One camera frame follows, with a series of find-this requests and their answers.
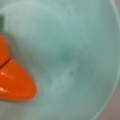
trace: orange object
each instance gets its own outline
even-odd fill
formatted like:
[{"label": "orange object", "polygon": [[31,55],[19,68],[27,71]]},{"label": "orange object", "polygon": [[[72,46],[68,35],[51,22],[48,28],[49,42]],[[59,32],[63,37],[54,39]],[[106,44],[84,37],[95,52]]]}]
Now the orange object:
[{"label": "orange object", "polygon": [[10,58],[5,39],[0,36],[0,99],[29,100],[36,92],[35,83],[25,70]]}]

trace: orange plastic piece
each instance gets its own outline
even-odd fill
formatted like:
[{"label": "orange plastic piece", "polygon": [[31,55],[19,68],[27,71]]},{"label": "orange plastic piece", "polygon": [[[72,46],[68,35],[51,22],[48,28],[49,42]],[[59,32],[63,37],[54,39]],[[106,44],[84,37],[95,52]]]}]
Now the orange plastic piece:
[{"label": "orange plastic piece", "polygon": [[0,36],[0,67],[5,64],[10,59],[10,53],[8,50],[8,46],[5,42],[3,36]]},{"label": "orange plastic piece", "polygon": [[35,83],[27,72],[9,57],[7,44],[1,36],[0,52],[0,99],[23,101],[33,98],[37,93]]}]

